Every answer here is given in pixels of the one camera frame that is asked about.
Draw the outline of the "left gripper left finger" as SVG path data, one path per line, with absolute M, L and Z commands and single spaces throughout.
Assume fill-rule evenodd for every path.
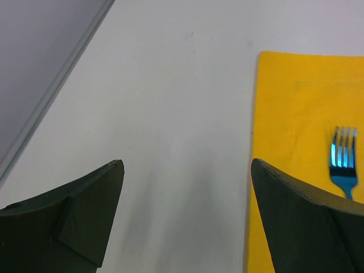
M 1 272 L 96 272 L 125 174 L 121 160 L 1 209 Z

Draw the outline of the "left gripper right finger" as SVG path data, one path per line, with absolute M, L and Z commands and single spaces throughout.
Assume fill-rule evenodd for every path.
M 363 272 L 363 204 L 262 159 L 251 177 L 275 272 Z

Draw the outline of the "aluminium enclosure frame post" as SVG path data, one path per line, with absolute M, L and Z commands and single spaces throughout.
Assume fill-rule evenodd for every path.
M 112 5 L 112 1 L 1 2 L 1 182 Z

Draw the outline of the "yellow cartoon placemat cloth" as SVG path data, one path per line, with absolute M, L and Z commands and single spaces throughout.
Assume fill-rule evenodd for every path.
M 253 126 L 253 157 L 342 196 L 329 178 L 334 128 L 358 129 L 363 178 L 363 57 L 262 52 Z

